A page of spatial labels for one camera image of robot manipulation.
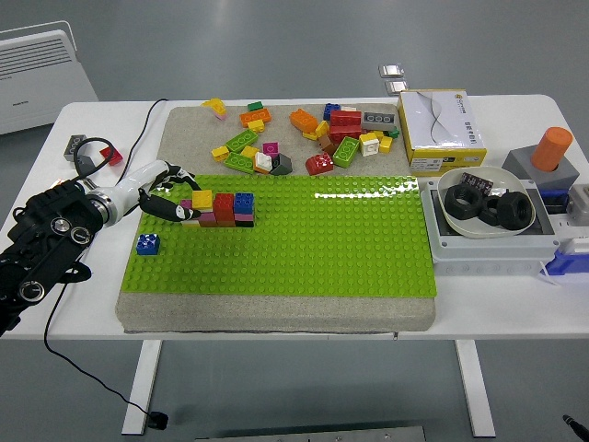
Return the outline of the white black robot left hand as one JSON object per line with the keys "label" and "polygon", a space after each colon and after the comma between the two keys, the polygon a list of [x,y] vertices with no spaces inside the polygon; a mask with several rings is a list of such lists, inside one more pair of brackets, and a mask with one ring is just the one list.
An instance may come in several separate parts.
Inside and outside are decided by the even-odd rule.
{"label": "white black robot left hand", "polygon": [[91,197],[95,200],[95,206],[102,204],[105,207],[103,219],[106,227],[121,221],[136,206],[149,215],[167,221],[197,219],[201,215],[200,211],[150,194],[159,185],[174,183],[187,183],[194,191],[201,189],[194,177],[182,167],[157,160],[136,170],[113,187],[95,189]]}

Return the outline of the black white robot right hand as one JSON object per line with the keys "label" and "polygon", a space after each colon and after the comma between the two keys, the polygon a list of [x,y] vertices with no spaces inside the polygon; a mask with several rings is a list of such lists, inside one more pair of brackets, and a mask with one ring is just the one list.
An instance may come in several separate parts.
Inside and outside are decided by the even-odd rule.
{"label": "black white robot right hand", "polygon": [[564,414],[562,419],[564,423],[570,427],[573,433],[577,435],[582,441],[589,440],[589,429],[586,426],[580,424],[568,414]]}

